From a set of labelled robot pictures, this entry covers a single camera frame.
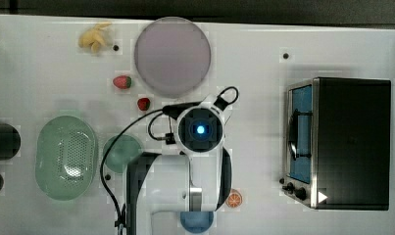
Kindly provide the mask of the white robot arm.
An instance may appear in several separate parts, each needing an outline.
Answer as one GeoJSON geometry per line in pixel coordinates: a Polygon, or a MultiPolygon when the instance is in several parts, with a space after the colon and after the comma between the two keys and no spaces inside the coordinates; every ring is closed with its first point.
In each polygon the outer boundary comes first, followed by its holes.
{"type": "Polygon", "coordinates": [[[144,152],[125,169],[125,235],[152,235],[158,212],[214,212],[231,190],[231,159],[223,146],[230,105],[222,96],[168,105],[175,155],[144,152]]]}

